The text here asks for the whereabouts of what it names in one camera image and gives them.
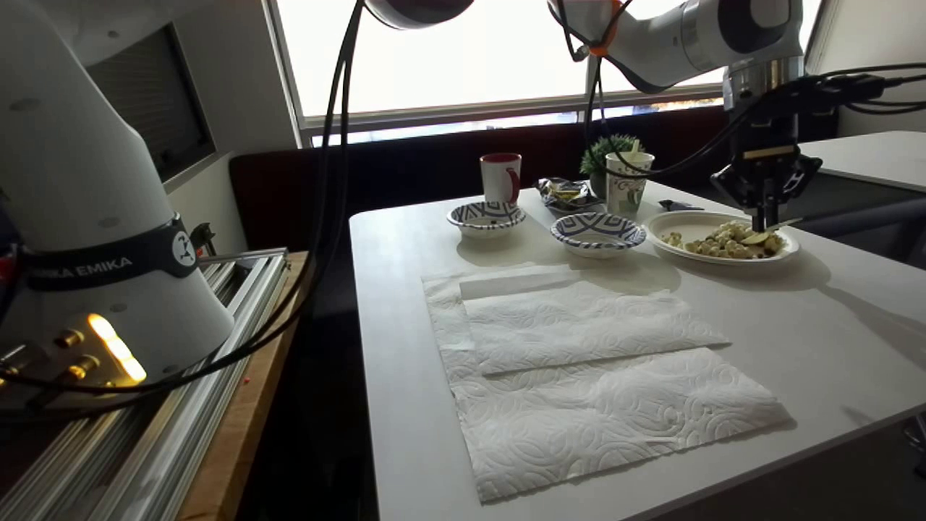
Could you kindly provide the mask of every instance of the blue and white bowl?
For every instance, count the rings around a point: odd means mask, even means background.
[[[568,215],[550,227],[571,253],[592,259],[609,259],[646,240],[643,226],[618,215],[597,211]]]
[[[507,235],[525,218],[524,210],[507,203],[469,203],[447,214],[447,220],[463,235],[480,239]]]

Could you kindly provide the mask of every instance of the mug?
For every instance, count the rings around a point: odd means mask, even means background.
[[[518,204],[520,160],[520,154],[509,153],[489,154],[479,158],[486,201]]]
[[[653,160],[656,159],[652,154],[645,152],[622,152],[620,155],[631,165],[644,170],[649,170],[653,166]],[[610,171],[633,176],[643,175],[627,168],[614,152],[607,154],[605,159],[607,169]],[[609,173],[607,175],[607,213],[636,213],[640,209],[645,187],[645,178],[626,179]]]

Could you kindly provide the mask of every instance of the white table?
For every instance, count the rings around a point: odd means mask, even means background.
[[[926,133],[882,132],[801,144],[821,172],[926,192]]]
[[[663,198],[734,212],[650,183],[639,218],[660,211]],[[774,273],[664,258],[648,242],[622,259],[580,259],[547,232],[555,218],[532,189],[520,196],[529,217],[508,239],[470,242],[444,219],[470,200],[477,198],[350,221],[383,521],[647,518],[926,404],[925,272],[799,230],[791,233],[803,250]],[[672,289],[730,337],[732,345],[718,353],[774,393],[795,422],[481,505],[420,278],[525,262],[611,262],[615,277]]]

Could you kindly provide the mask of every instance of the paper towel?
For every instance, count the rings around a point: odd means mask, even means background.
[[[425,281],[424,289],[483,502],[789,418],[771,393],[705,348],[487,377],[459,286],[480,278]]]
[[[729,343],[668,290],[616,293],[583,272],[460,283],[484,375]]]

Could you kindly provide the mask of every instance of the potted plant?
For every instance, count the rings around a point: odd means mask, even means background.
[[[592,145],[591,150],[586,150],[582,156],[582,165],[579,167],[579,173],[588,176],[592,192],[596,197],[604,199],[607,194],[607,161],[605,156],[611,152],[630,152],[633,150],[633,142],[636,137],[627,134],[614,134],[602,136]],[[645,152],[642,145],[639,150]]]

